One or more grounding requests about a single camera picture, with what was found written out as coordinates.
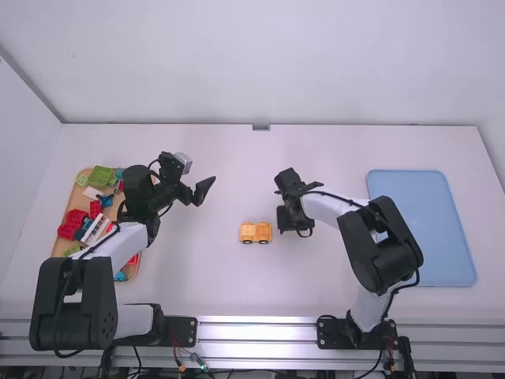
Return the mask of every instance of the red toy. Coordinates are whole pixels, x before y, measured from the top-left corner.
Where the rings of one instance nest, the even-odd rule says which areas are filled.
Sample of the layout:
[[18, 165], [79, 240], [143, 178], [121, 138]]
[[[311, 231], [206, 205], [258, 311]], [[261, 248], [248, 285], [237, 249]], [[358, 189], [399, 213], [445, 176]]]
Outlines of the red toy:
[[128, 262], [126, 262], [127, 265], [136, 265], [137, 262], [139, 261], [139, 254], [135, 254], [132, 259], [130, 259]]
[[102, 207], [100, 206], [100, 200], [94, 200], [89, 203], [89, 217], [94, 220], [97, 215], [102, 213]]
[[73, 241], [73, 235], [82, 226], [84, 218], [88, 217], [86, 211], [72, 209], [66, 213], [65, 222], [58, 228], [58, 237]]

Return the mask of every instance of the blue mat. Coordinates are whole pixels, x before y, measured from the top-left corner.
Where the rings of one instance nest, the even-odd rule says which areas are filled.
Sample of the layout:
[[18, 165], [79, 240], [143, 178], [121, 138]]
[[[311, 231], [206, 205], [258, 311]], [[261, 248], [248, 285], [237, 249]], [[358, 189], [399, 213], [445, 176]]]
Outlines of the blue mat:
[[[470, 287], [477, 273], [446, 177], [439, 171], [373, 170], [371, 199], [389, 196], [419, 244], [421, 286]], [[385, 238], [382, 233], [379, 240]]]

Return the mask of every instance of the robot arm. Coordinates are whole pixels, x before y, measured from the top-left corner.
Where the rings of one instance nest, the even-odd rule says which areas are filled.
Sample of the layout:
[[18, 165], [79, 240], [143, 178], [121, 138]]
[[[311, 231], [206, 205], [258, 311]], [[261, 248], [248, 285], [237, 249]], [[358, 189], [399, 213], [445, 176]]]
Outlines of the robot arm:
[[[315, 220], [340, 230], [351, 268], [361, 286], [350, 317], [363, 333], [373, 330], [390, 303], [391, 292], [423, 264], [423, 255], [395, 203], [381, 196], [373, 201], [348, 199], [322, 183], [306, 185], [293, 168], [280, 172], [275, 184], [284, 205], [277, 208], [281, 233], [312, 235]], [[387, 232], [376, 242], [371, 233]]]
[[[156, 161], [159, 173], [151, 170]], [[193, 192], [181, 182], [191, 164], [183, 153], [162, 152], [148, 167], [128, 167], [123, 172], [125, 200], [118, 208], [114, 229], [70, 258], [42, 263], [29, 333], [34, 350], [53, 350], [59, 358], [68, 358], [84, 349], [106, 349], [113, 340], [131, 344], [130, 339], [124, 341], [130, 336], [142, 344], [157, 344], [166, 336], [158, 305], [117, 305], [114, 275], [154, 242], [160, 210], [167, 212], [176, 200], [184, 205], [203, 203], [215, 177], [198, 182]], [[159, 180], [157, 184], [152, 183], [152, 176]], [[77, 291], [81, 292], [79, 302], [64, 301]], [[59, 349], [76, 351], [64, 355]]]

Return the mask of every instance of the yellow toy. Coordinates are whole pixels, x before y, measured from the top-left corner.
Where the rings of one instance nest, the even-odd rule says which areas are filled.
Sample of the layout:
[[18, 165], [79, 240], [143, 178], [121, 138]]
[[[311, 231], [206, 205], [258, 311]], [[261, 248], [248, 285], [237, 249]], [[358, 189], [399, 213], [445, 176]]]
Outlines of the yellow toy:
[[240, 226], [240, 242], [261, 244], [271, 241], [271, 225], [269, 223], [243, 223]]

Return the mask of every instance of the aluminum rail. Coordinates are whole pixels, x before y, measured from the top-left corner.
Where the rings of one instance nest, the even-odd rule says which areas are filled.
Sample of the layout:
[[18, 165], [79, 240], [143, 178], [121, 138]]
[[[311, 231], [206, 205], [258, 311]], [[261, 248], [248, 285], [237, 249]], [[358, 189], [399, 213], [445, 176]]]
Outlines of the aluminum rail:
[[[196, 351], [212, 369], [367, 370], [377, 351], [323, 351], [312, 317], [198, 317]], [[505, 372], [505, 322], [475, 319], [396, 320], [410, 338], [418, 371]], [[0, 320], [0, 365], [98, 366], [102, 351], [56, 358], [33, 351], [29, 319]], [[143, 367], [175, 368], [171, 347], [138, 347]], [[395, 357], [398, 365], [402, 362]], [[118, 347], [113, 366], [137, 366], [131, 347]]]

